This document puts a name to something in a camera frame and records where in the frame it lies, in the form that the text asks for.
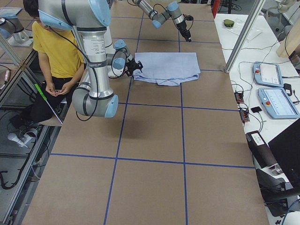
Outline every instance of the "black hair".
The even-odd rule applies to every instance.
[[[23,0],[25,11],[31,17],[39,17],[38,13],[38,0]]]

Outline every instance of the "black pants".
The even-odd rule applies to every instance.
[[[55,89],[61,90],[62,86],[69,82],[72,78],[56,78],[52,77],[52,81],[55,85]],[[42,84],[41,90],[44,93],[44,95],[47,98],[47,101],[52,106],[53,109],[55,109],[60,102],[66,97],[67,105],[70,107],[72,102],[72,95],[75,91],[75,88],[78,86],[78,83],[74,85],[69,93],[66,95],[58,95],[57,97],[50,95],[48,92],[46,92],[46,82]],[[32,106],[30,117],[34,123],[39,123],[44,120],[48,120],[53,116],[53,112],[49,105],[45,102],[45,100],[41,97],[41,95],[37,92],[36,100]]]

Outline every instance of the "aluminum pole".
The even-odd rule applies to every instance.
[[[1,34],[0,34],[0,47],[3,48],[5,53],[9,55],[9,57],[15,64],[20,65],[22,63],[21,58],[14,52],[13,48],[10,46],[8,41]]]
[[[251,31],[251,28],[252,28],[257,16],[259,15],[265,1],[266,0],[255,0],[255,3],[249,13],[249,16],[243,26],[242,31],[240,32],[238,40],[236,41],[233,51],[231,52],[231,55],[229,56],[229,59],[225,66],[224,71],[226,73],[229,73],[231,68],[233,67],[233,64],[236,61],[236,58],[238,57],[240,50],[241,50],[242,46],[244,45],[245,40],[248,37],[248,34]]]

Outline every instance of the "hand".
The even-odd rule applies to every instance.
[[[62,86],[62,88],[61,88],[60,92],[58,93],[58,95],[65,95],[65,94],[69,93],[73,86],[74,86],[74,84],[72,82],[65,83]]]
[[[55,97],[57,96],[54,83],[47,83],[46,91],[52,96],[55,96]]]

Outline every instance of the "yellow t-shirt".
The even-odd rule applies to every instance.
[[[42,28],[37,22],[32,25],[32,33],[33,49],[47,54],[52,76],[57,78],[73,77],[83,63],[83,56],[80,51],[58,34]],[[66,30],[58,33],[77,45],[71,31]]]

